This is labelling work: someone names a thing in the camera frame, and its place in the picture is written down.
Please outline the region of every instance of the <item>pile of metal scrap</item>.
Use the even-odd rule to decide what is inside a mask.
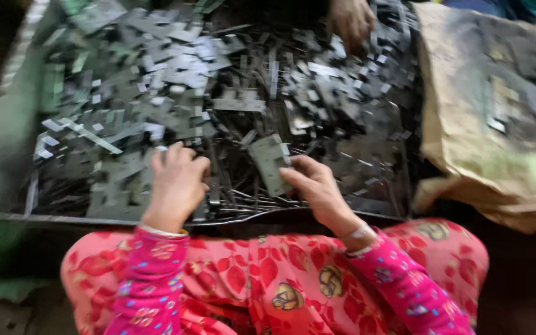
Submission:
[[[51,35],[46,131],[26,213],[137,221],[149,202],[152,151],[179,140],[212,161],[210,192],[192,222],[305,206],[279,177],[290,154],[330,166],[353,209],[407,216],[403,141],[412,133],[388,99],[402,107],[416,94],[406,7],[373,2],[380,23],[361,59],[346,57],[336,35],[217,30],[202,15],[220,4],[127,11],[98,0]]]

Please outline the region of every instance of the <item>red floral pants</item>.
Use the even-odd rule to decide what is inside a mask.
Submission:
[[[476,323],[488,256],[475,236],[441,219],[409,221],[384,232]],[[61,278],[81,335],[103,334],[113,317],[131,238],[95,232],[65,256]],[[339,240],[318,235],[192,239],[181,296],[183,332],[276,334],[303,323],[310,335],[408,334],[344,251]]]

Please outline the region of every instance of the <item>left hand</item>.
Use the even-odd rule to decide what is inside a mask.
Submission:
[[[208,191],[202,179],[210,171],[210,160],[194,159],[195,155],[196,152],[184,148],[182,142],[171,145],[164,153],[154,152],[150,162],[154,171],[153,194],[142,223],[172,233],[183,227]]]
[[[361,52],[361,42],[369,37],[376,20],[367,0],[330,0],[328,31],[340,35],[347,56]]]

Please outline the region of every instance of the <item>pink sleeve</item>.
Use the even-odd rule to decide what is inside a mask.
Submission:
[[[474,334],[468,316],[427,270],[380,232],[351,263],[382,293],[413,334]]]
[[[179,295],[190,238],[161,237],[139,228],[134,238],[105,335],[180,334]]]

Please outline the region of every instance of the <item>hand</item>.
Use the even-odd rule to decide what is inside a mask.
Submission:
[[[347,56],[361,52],[361,42],[369,37],[376,20],[367,0],[330,0],[328,31],[340,35]]]
[[[171,145],[164,153],[154,152],[150,162],[154,171],[153,194],[142,217],[145,225],[177,233],[204,200],[208,186],[202,179],[210,171],[210,160],[194,159],[195,155],[196,152],[184,148],[182,142]]]
[[[329,167],[304,155],[291,157],[291,162],[297,171],[282,168],[280,175],[299,189],[319,223],[327,226],[340,238],[349,236],[361,226],[366,226],[344,201]],[[368,227],[368,239],[365,242],[370,244],[375,238],[376,233]],[[355,244],[353,248],[361,249]]]

